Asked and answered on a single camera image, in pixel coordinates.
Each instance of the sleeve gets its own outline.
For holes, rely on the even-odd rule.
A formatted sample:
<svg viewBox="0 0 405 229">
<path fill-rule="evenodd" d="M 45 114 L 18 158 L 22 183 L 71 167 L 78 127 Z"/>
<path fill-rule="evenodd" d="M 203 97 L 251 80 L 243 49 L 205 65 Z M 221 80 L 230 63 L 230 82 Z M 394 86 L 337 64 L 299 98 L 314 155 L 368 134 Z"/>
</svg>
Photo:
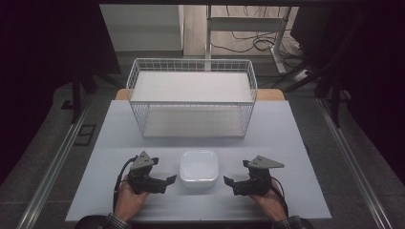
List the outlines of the sleeve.
<svg viewBox="0 0 405 229">
<path fill-rule="evenodd" d="M 105 221 L 96 229 L 125 229 L 127 226 L 128 223 L 110 213 Z"/>
<path fill-rule="evenodd" d="M 284 219 L 273 224 L 273 229 L 303 229 L 301 219 L 297 216 Z"/>
</svg>

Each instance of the metal rail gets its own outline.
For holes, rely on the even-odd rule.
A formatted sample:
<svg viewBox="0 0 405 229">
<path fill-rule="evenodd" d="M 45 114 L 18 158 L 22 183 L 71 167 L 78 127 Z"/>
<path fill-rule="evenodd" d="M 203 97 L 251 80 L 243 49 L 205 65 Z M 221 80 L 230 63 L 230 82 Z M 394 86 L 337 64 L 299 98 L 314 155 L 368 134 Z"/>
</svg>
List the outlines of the metal rail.
<svg viewBox="0 0 405 229">
<path fill-rule="evenodd" d="M 360 168 L 360 165 L 357 162 L 357 159 L 354 156 L 354 153 L 349 146 L 346 138 L 342 134 L 342 131 L 339 128 L 336 128 L 333 121 L 330 118 L 330 109 L 328 104 L 324 99 L 316 98 L 317 103 L 321 107 L 322 113 L 325 120 L 328 123 L 331 133 L 333 134 L 334 139 L 336 140 L 340 151 L 342 152 L 343 158 L 345 158 L 349 169 L 352 172 L 353 178 L 357 183 L 357 187 L 360 190 L 361 195 L 365 199 L 370 212 L 377 224 L 378 228 L 393 228 L 390 221 L 387 218 L 384 207 L 378 199 L 377 194 L 373 190 L 372 185 L 367 180 L 363 171 Z"/>
<path fill-rule="evenodd" d="M 81 124 L 86 117 L 86 114 L 89 110 L 90 104 L 92 102 L 92 96 L 86 95 L 83 101 L 82 112 L 75 124 L 72 124 L 69 132 L 66 134 L 65 139 L 63 140 L 59 150 L 51 162 L 50 167 L 48 168 L 45 176 L 43 176 L 41 182 L 39 183 L 28 207 L 26 208 L 25 213 L 21 217 L 20 221 L 17 224 L 16 228 L 28 228 L 31 229 L 34 227 L 36 220 L 41 213 L 41 210 L 45 204 L 45 201 L 48 198 L 49 193 L 51 192 L 54 182 L 56 181 L 57 176 L 59 175 L 60 170 L 62 169 L 63 163 L 65 162 L 66 157 L 71 150 L 71 147 L 75 141 L 75 137 L 80 130 Z"/>
</svg>

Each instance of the wire basket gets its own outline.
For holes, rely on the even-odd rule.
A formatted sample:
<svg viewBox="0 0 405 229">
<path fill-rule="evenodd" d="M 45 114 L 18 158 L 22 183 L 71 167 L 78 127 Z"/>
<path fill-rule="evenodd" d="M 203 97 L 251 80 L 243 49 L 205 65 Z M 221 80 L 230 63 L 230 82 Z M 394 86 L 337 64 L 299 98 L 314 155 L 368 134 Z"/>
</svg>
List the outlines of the wire basket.
<svg viewBox="0 0 405 229">
<path fill-rule="evenodd" d="M 245 137 L 257 83 L 249 60 L 136 59 L 127 96 L 144 137 Z"/>
</svg>

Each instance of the hand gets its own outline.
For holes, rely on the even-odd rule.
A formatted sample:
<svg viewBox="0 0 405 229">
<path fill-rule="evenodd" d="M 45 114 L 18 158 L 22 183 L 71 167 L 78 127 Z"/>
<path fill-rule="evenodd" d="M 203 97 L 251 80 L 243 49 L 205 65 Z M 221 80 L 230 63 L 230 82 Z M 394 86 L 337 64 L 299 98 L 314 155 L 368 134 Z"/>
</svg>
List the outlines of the hand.
<svg viewBox="0 0 405 229">
<path fill-rule="evenodd" d="M 125 176 L 119 186 L 117 205 L 114 211 L 114 214 L 117 217 L 125 221 L 131 220 L 139 212 L 146 198 L 150 194 L 148 192 L 143 192 L 140 195 L 136 195 L 126 181 L 127 178 L 128 176 Z"/>
<path fill-rule="evenodd" d="M 274 179 L 271 180 L 271 183 L 278 189 L 277 183 Z M 254 199 L 256 204 L 262 209 L 263 213 L 265 213 L 272 222 L 281 221 L 287 218 L 280 199 L 273 191 L 268 190 L 263 196 L 251 195 L 250 197 Z"/>
</svg>

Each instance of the white tabletop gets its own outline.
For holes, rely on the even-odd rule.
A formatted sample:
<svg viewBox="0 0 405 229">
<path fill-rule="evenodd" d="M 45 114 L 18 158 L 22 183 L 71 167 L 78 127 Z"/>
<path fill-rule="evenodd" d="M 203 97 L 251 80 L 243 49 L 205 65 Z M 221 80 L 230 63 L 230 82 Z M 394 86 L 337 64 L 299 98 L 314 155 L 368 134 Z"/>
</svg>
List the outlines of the white tabletop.
<svg viewBox="0 0 405 229">
<path fill-rule="evenodd" d="M 266 219 L 248 197 L 233 196 L 223 176 L 248 179 L 242 164 L 257 155 L 286 165 L 270 173 L 283 184 L 290 215 L 330 218 L 330 211 L 313 172 L 287 101 L 256 103 L 244 139 L 144 139 L 128 101 L 112 101 L 96 146 L 66 220 L 113 211 L 113 189 L 124 163 L 143 150 L 159 157 L 151 177 L 178 175 L 180 156 L 187 149 L 209 149 L 218 155 L 219 179 L 208 190 L 191 190 L 178 178 L 165 194 L 152 194 L 136 216 L 138 221 Z"/>
</svg>

